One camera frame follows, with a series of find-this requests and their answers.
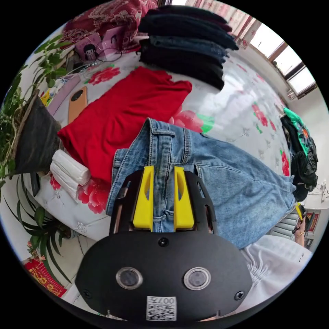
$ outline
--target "cartoon picture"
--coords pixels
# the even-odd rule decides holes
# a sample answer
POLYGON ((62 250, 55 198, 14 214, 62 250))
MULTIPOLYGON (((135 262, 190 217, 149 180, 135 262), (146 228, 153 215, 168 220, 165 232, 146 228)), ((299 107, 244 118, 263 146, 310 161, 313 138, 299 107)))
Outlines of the cartoon picture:
POLYGON ((114 45, 117 44, 117 35, 116 35, 116 34, 114 34, 114 35, 111 37, 111 44, 114 44, 114 45))
POLYGON ((93 44, 85 45, 83 47, 83 52, 85 53, 85 59, 87 61, 95 61, 98 56, 96 46, 93 44))

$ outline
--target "hand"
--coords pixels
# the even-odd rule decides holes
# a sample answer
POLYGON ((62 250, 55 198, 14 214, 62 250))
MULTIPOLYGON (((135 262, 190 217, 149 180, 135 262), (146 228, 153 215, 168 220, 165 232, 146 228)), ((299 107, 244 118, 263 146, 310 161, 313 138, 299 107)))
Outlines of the hand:
POLYGON ((301 222, 301 220, 298 220, 298 223, 296 225, 297 227, 297 231, 295 232, 295 237, 298 237, 299 235, 301 235, 302 233, 305 232, 305 223, 306 223, 306 219, 304 218, 303 221, 301 222))

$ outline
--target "qr code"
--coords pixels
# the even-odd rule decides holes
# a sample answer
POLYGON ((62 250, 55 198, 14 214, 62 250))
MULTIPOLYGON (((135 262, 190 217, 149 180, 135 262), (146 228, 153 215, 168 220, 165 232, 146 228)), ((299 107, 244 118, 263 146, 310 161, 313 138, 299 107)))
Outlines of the qr code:
POLYGON ((146 320, 176 321, 176 297, 147 296, 146 320))

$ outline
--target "tan phone case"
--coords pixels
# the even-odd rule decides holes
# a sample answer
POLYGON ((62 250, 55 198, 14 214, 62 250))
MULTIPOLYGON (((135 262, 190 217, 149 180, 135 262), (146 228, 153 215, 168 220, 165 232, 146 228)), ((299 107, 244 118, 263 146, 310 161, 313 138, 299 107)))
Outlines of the tan phone case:
POLYGON ((87 106, 87 87, 82 87, 70 96, 68 124, 75 120, 87 106))

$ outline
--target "floral bedspread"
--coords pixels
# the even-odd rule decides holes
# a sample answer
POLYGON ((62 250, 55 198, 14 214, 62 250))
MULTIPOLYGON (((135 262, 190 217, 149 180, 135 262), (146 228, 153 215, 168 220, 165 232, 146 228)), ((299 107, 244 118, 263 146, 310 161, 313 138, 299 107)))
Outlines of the floral bedspread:
MULTIPOLYGON (((71 94, 87 86, 87 99, 91 103, 141 65, 146 66, 139 62, 138 55, 129 53, 113 63, 90 67, 80 73, 81 82, 71 94)), ((289 150, 277 110, 283 104, 246 63, 231 55, 224 64, 225 86, 221 92, 194 78, 170 74, 175 81, 189 80, 193 89, 183 102, 182 111, 169 123, 232 143, 277 174, 290 175, 289 150)), ((54 114, 62 126, 68 123, 68 109, 69 96, 54 114)), ((32 191, 29 175, 24 175, 24 182, 32 191)), ((91 178, 79 187, 77 201, 51 174, 41 178, 40 186, 35 199, 60 221, 94 240, 108 235, 110 217, 105 214, 105 207, 111 186, 107 183, 91 178)))

